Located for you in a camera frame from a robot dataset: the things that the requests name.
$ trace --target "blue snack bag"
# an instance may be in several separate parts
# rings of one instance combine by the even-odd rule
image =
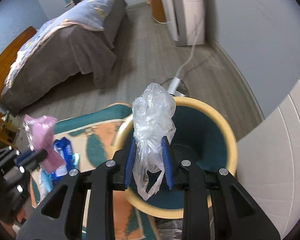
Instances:
[[[60,140],[55,140],[53,143],[54,150],[60,154],[60,156],[66,161],[66,164],[57,168],[55,172],[51,174],[51,179],[54,183],[57,183],[64,175],[70,170],[74,169],[74,158],[71,142],[63,137]]]

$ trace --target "yellow rim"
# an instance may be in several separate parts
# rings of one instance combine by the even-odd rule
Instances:
[[[205,115],[210,117],[219,127],[223,137],[226,142],[227,149],[227,163],[226,169],[232,174],[235,174],[235,170],[237,168],[238,155],[237,155],[237,144],[234,137],[234,134],[230,128],[230,125],[223,118],[223,116],[213,107],[207,105],[204,102],[193,98],[186,97],[174,97],[177,106],[188,106],[191,108],[195,108]],[[133,119],[132,115],[127,117],[127,120],[122,124],[119,128],[116,140],[114,142],[114,151],[112,152],[112,157],[114,152],[122,149],[125,139],[127,138],[129,132],[133,128]],[[130,188],[125,191],[125,197],[129,201],[131,205],[140,210],[143,213],[146,213],[151,216],[167,218],[167,219],[177,219],[183,217],[183,209],[163,209],[157,208],[155,206],[149,205],[142,199],[140,199]],[[211,207],[211,198],[208,197],[208,207]]]

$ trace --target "trash can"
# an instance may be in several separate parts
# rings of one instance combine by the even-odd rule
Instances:
[[[176,126],[176,133],[171,148],[177,161],[187,159],[197,163],[202,169],[214,172],[226,168],[234,175],[237,166],[237,147],[227,121],[217,110],[204,102],[185,97],[174,97],[174,99],[176,111],[172,120]],[[132,137],[133,119],[130,115],[117,133],[114,152],[130,144]],[[151,174],[149,188],[155,181],[156,174]],[[138,194],[132,176],[125,196],[131,205],[143,213],[168,219],[183,217],[184,192],[169,191],[165,177],[159,192],[144,201]]]

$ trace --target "rug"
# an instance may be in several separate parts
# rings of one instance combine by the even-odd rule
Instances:
[[[113,151],[116,133],[125,118],[131,113],[130,105],[117,103],[92,114],[57,122],[54,129],[54,139],[61,139],[62,137],[69,139],[73,152],[80,154],[80,171],[92,170],[109,159],[110,153]],[[39,172],[34,171],[30,184],[34,207],[40,202],[38,182]],[[85,239],[89,199],[90,191],[88,191],[85,205],[82,239]],[[114,230],[117,240],[159,240],[154,218],[135,209],[125,199],[123,191],[113,192],[113,207]]]

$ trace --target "white appliance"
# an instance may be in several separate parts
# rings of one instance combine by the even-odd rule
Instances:
[[[201,26],[196,44],[204,44],[205,0],[162,0],[162,4],[176,46],[192,45]]]

